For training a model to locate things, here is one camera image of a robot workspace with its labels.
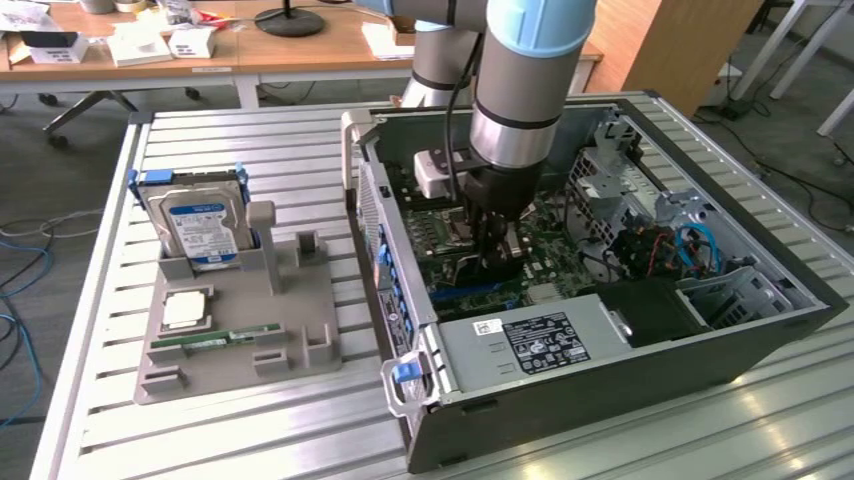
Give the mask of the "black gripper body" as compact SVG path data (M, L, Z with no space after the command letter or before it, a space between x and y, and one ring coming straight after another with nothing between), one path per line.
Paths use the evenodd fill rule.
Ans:
M507 222L517 221L533 200L540 176L540 164L520 169L493 165L469 169L463 181L469 222L479 221L484 214L496 214Z

